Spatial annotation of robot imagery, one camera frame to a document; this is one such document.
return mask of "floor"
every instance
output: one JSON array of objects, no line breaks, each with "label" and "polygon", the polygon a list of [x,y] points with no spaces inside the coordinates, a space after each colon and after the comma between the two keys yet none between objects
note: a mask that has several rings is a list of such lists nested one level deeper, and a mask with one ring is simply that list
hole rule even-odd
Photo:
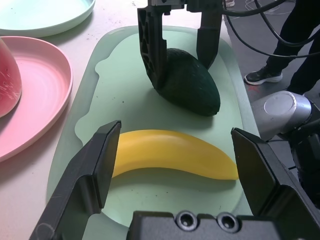
[{"label": "floor", "polygon": [[[235,6],[229,8],[232,11],[246,11],[246,2],[250,0],[235,0]],[[268,4],[272,0],[259,0],[261,5]],[[255,3],[249,4],[250,7],[255,8]],[[267,18],[280,33],[281,28],[287,19],[289,12],[294,8],[295,3],[293,1],[284,2],[279,6],[279,9],[272,12],[273,15],[268,14]],[[243,45],[235,36],[226,18],[226,26],[231,38],[232,48],[238,60],[239,68],[244,77],[246,74],[261,69],[267,60],[267,56],[257,53],[245,45]],[[277,39],[270,32],[267,25],[263,21],[260,15],[254,15],[249,17],[231,17],[231,21],[237,30],[238,34],[243,40],[253,47],[262,50],[266,53],[273,53]],[[299,54],[308,54],[311,43],[304,46]],[[304,59],[296,59],[290,63],[290,65],[283,70],[283,80],[278,83],[264,83],[260,86],[246,85],[246,90],[249,96],[250,102],[260,99],[269,94],[285,90],[290,84],[290,80],[295,71],[300,67]],[[320,105],[320,81],[306,96],[313,102]],[[277,157],[289,168],[294,166],[292,155],[290,152],[289,144],[286,141],[275,141],[270,143],[273,151]],[[292,170],[293,174],[297,176],[297,170]]]}]

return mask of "black sneaker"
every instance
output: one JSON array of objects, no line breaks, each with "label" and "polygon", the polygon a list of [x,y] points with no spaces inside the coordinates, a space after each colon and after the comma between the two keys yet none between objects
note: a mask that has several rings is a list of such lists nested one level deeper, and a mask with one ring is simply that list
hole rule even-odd
[{"label": "black sneaker", "polygon": [[244,77],[244,81],[250,85],[261,85],[264,82],[277,83],[282,79],[282,72],[271,73],[264,66],[259,71],[253,71]]}]

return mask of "banana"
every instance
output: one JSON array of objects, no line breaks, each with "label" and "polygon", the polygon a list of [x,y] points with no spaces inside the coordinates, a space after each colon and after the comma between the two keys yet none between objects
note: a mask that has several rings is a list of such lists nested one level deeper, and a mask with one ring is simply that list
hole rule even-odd
[{"label": "banana", "polygon": [[194,136],[168,130],[120,134],[113,177],[141,168],[181,170],[219,180],[237,180],[236,164],[219,148]]}]

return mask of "white table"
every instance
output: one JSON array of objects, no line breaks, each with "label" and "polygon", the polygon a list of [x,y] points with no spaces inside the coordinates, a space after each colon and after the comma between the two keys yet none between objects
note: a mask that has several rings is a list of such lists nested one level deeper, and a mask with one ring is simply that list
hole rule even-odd
[{"label": "white table", "polygon": [[[119,27],[138,24],[136,8],[144,7],[146,4],[143,2],[147,1],[96,0],[93,14],[79,26],[44,38],[69,57],[74,75],[73,89],[66,110],[54,126],[32,146],[0,163],[1,240],[29,238],[46,205],[50,166],[89,57],[103,35]],[[163,25],[198,28],[200,19],[198,13],[173,10],[170,16],[163,17]],[[224,22],[220,36],[231,44]],[[241,91],[245,93],[243,83],[242,87]]]}]

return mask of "avocado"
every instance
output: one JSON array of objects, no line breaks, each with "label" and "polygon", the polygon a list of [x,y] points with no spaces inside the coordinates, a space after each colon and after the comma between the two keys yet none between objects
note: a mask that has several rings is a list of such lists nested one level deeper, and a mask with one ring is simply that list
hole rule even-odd
[{"label": "avocado", "polygon": [[181,49],[167,49],[163,85],[156,91],[169,102],[202,116],[216,115],[220,109],[220,95],[208,70]]}]

